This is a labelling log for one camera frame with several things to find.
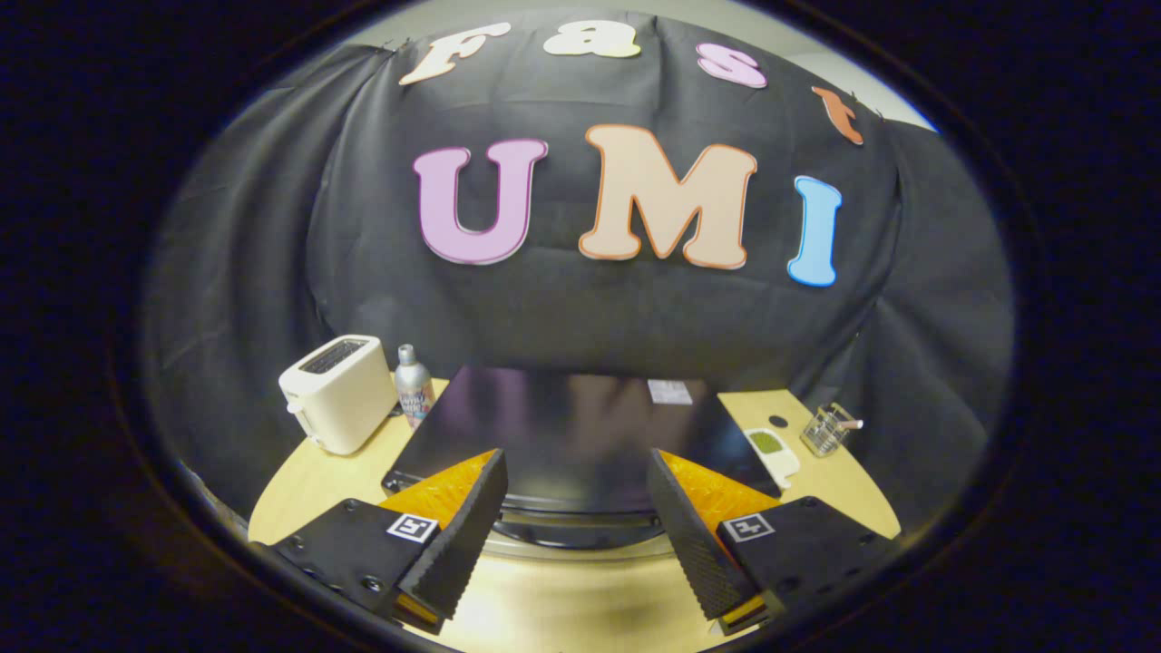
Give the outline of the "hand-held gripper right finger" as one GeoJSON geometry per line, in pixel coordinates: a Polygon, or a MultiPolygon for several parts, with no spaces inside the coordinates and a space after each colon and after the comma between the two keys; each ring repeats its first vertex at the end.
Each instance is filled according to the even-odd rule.
{"type": "Polygon", "coordinates": [[[647,486],[704,616],[726,636],[816,612],[894,548],[824,500],[783,502],[659,449],[647,486]]]}

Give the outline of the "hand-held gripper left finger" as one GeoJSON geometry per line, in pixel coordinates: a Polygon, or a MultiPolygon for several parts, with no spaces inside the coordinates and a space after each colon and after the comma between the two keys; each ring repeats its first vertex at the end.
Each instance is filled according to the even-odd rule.
{"type": "Polygon", "coordinates": [[[269,550],[366,612],[437,636],[456,612],[507,487],[504,451],[492,449],[378,504],[344,498],[269,550]]]}

